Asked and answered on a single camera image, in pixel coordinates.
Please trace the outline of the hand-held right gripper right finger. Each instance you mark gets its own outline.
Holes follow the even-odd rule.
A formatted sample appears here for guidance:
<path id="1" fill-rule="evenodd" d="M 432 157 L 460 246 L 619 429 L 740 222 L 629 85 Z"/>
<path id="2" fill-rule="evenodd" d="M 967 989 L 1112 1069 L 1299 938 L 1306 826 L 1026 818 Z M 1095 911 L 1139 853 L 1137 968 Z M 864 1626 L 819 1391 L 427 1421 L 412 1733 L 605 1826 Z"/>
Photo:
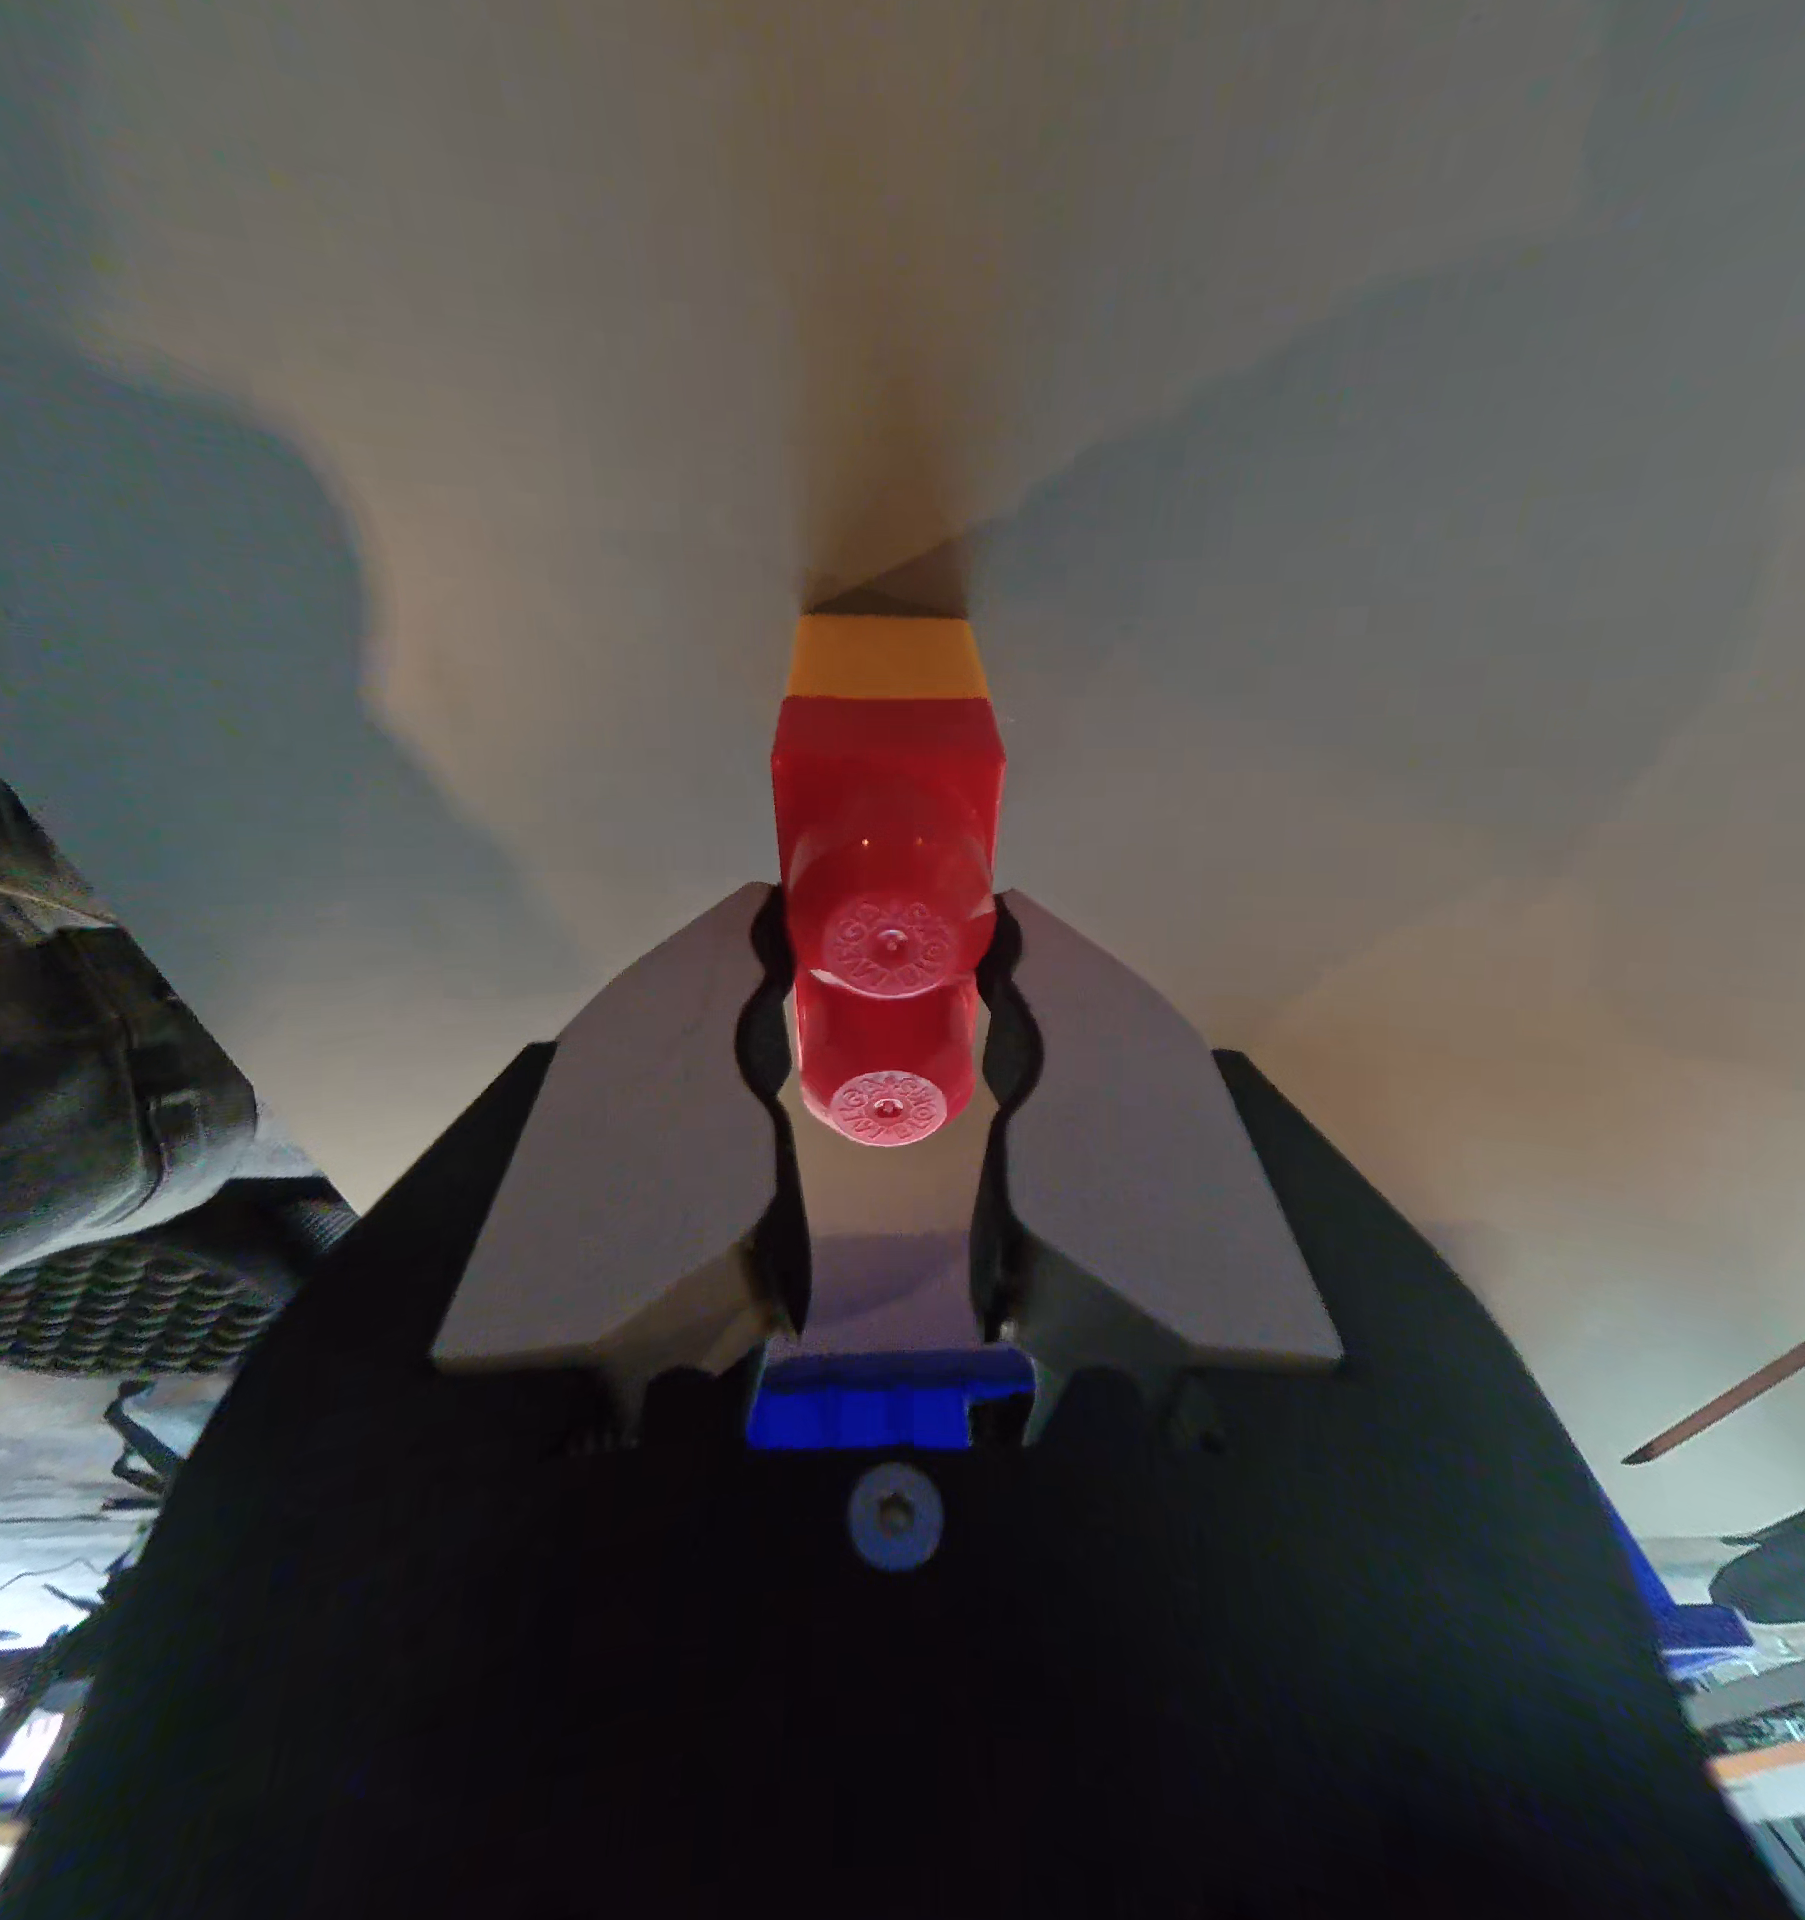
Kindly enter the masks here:
<path id="1" fill-rule="evenodd" d="M 1053 1374 L 1331 1371 L 1345 1341 L 1197 1027 L 1020 889 L 979 968 L 988 1341 Z"/>

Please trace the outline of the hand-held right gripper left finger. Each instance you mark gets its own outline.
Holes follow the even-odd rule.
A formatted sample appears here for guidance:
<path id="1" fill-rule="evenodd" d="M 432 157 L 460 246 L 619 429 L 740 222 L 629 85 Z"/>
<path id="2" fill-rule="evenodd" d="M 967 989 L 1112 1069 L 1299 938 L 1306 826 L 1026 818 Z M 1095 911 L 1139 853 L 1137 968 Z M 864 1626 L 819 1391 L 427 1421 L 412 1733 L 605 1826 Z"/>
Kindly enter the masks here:
<path id="1" fill-rule="evenodd" d="M 747 881 L 560 1027 L 434 1333 L 442 1369 L 720 1374 L 807 1325 L 781 900 Z"/>

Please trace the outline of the blue plastic bin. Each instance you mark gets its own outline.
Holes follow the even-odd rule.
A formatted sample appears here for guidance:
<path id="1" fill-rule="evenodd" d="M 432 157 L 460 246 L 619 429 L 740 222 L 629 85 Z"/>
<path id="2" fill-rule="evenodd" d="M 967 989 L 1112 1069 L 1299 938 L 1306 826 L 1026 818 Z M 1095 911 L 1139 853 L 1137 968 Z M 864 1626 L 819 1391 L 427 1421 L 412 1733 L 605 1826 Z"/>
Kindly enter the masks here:
<path id="1" fill-rule="evenodd" d="M 1026 1408 L 1033 1364 L 1012 1347 L 795 1356 L 769 1361 L 747 1421 L 761 1452 L 959 1452 L 991 1416 Z M 1753 1649 L 1739 1613 L 1714 1602 L 1679 1602 L 1607 1499 L 1659 1653 L 1675 1678 Z"/>

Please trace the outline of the red mega block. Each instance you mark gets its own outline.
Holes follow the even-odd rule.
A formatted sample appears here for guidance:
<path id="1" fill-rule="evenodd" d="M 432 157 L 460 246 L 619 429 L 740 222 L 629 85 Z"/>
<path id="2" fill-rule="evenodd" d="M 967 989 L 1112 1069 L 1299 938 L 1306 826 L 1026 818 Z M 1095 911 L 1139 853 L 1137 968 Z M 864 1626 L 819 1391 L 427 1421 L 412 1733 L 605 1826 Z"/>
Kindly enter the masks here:
<path id="1" fill-rule="evenodd" d="M 967 1108 L 1006 755 L 984 696 L 785 697 L 771 750 L 805 1106 L 902 1148 Z"/>

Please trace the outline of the orange mega block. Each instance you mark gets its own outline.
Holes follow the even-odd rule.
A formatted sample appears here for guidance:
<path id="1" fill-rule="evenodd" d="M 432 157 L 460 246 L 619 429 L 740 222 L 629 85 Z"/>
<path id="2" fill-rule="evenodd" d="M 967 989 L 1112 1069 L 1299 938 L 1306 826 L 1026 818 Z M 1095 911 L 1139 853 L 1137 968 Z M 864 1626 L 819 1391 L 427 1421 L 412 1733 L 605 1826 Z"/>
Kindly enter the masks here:
<path id="1" fill-rule="evenodd" d="M 986 703 L 991 689 L 963 618 L 812 612 L 797 621 L 785 697 Z"/>

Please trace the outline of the person's black mesh shoe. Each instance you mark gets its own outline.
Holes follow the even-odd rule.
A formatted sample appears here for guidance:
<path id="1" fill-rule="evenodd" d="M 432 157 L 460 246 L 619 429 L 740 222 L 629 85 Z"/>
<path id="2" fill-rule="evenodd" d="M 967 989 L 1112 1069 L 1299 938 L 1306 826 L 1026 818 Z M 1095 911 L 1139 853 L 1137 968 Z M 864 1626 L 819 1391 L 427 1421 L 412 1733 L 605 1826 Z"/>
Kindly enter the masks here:
<path id="1" fill-rule="evenodd" d="M 232 1180 L 158 1225 L 29 1261 L 0 1277 L 0 1367 L 230 1374 L 354 1223 L 320 1177 Z"/>

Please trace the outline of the person's dark jeans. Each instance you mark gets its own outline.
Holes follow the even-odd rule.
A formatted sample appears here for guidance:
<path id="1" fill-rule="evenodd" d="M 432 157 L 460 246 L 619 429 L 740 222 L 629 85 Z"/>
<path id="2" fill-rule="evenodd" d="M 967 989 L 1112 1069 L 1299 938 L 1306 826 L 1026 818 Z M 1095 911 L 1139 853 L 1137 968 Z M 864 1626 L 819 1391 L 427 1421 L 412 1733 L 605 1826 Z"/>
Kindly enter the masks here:
<path id="1" fill-rule="evenodd" d="M 244 1074 L 0 776 L 0 1277 L 194 1209 L 257 1133 Z"/>

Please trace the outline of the black office chair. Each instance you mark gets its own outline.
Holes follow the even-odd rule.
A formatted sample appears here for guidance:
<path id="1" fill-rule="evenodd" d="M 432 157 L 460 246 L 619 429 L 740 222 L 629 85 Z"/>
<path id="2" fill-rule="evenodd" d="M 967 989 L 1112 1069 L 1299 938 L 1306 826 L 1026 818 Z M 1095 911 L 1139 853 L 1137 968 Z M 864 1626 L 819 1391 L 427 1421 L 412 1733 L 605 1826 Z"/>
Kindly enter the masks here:
<path id="1" fill-rule="evenodd" d="M 1712 1602 L 1753 1624 L 1805 1621 L 1805 1508 L 1736 1543 L 1744 1551 L 1714 1574 Z"/>

